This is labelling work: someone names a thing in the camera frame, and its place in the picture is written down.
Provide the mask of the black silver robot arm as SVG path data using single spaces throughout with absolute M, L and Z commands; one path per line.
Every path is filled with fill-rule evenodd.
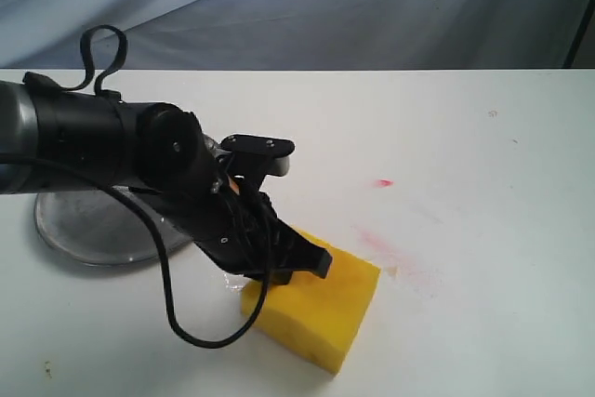
M 222 270 L 276 284 L 325 277 L 330 253 L 279 219 L 260 187 L 287 173 L 295 145 L 244 134 L 210 140 L 192 112 L 61 90 L 43 75 L 1 85 L 1 151 L 42 161 L 1 169 L 2 193 L 126 187 Z

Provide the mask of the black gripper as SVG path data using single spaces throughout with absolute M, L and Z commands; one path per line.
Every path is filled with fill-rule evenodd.
M 273 261 L 270 285 L 288 285 L 293 271 L 325 279 L 333 261 L 325 248 L 278 219 L 267 193 L 243 182 L 238 193 L 223 187 L 198 201 L 162 194 L 157 212 L 190 236 L 222 270 L 260 283 L 265 280 L 267 242 Z

